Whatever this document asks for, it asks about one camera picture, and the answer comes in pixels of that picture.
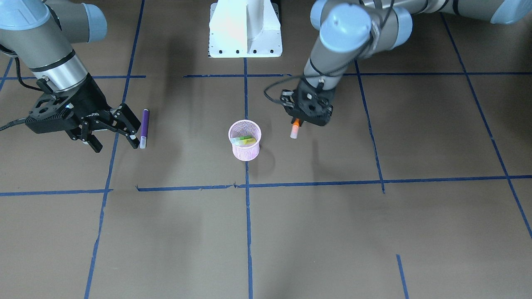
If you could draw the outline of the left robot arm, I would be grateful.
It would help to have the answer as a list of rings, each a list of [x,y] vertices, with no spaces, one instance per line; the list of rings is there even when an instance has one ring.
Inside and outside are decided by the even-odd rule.
[[[281,104],[293,126],[325,126],[348,65],[403,45],[414,15],[444,12],[507,25],[522,19],[531,6],[530,0],[317,0],[310,15],[317,39],[298,86],[282,91]]]

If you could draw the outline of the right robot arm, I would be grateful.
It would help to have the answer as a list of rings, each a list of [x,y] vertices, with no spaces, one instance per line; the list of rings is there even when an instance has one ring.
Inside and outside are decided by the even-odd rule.
[[[127,104],[108,105],[104,93],[78,57],[73,44],[98,42],[108,32],[101,9],[69,0],[2,0],[1,52],[23,62],[36,78],[32,90],[42,94],[28,115],[1,127],[24,124],[36,134],[64,131],[94,152],[102,144],[94,131],[125,136],[132,148],[141,122]]]

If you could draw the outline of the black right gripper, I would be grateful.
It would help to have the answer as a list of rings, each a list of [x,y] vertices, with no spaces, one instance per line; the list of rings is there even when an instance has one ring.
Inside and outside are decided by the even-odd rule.
[[[92,130],[109,130],[125,136],[132,148],[140,146],[140,140],[136,137],[141,122],[127,104],[122,103],[112,113],[104,93],[97,85],[93,77],[88,74],[85,80],[77,87],[68,90],[69,103],[73,105],[75,118],[80,126],[67,130],[71,140],[81,140],[89,145],[92,150],[99,153],[103,145],[92,134]],[[84,119],[97,119],[104,121],[91,130],[89,121]]]

